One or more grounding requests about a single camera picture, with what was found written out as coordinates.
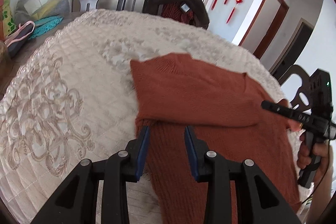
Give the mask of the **person's right hand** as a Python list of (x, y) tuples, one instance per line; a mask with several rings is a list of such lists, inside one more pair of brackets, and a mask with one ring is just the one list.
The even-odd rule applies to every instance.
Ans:
[(315, 137), (310, 132), (300, 136), (301, 145), (298, 152), (297, 165), (300, 169), (298, 184), (310, 188), (323, 179), (329, 166), (329, 145), (326, 140)]

